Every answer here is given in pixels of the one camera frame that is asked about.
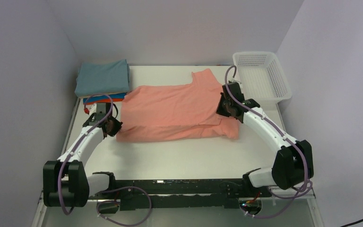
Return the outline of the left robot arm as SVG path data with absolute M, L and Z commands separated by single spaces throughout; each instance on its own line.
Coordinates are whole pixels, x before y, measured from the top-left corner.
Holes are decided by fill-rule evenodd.
M 85 206 L 97 193 L 109 199 L 117 192 L 113 173 L 94 172 L 87 176 L 85 164 L 104 139 L 120 131 L 118 108 L 114 103 L 95 103 L 85 111 L 88 118 L 75 142 L 57 160 L 43 166 L 44 205 L 61 207 L 66 214 L 74 207 Z

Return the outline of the pink t shirt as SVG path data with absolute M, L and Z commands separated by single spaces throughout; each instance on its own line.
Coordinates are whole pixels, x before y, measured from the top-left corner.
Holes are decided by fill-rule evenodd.
M 163 142 L 213 137 L 239 138 L 238 120 L 216 113 L 222 85 L 210 69 L 191 74 L 192 82 L 139 86 L 121 104 L 118 142 Z

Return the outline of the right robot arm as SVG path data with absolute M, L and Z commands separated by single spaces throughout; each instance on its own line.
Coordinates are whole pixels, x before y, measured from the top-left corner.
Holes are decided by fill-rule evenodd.
M 256 132 L 275 154 L 271 167 L 257 168 L 245 175 L 242 192 L 255 195 L 260 187 L 277 186 L 286 190 L 314 176 L 311 144 L 299 141 L 277 126 L 253 99 L 245 99 L 237 82 L 222 86 L 216 113 L 233 117 Z

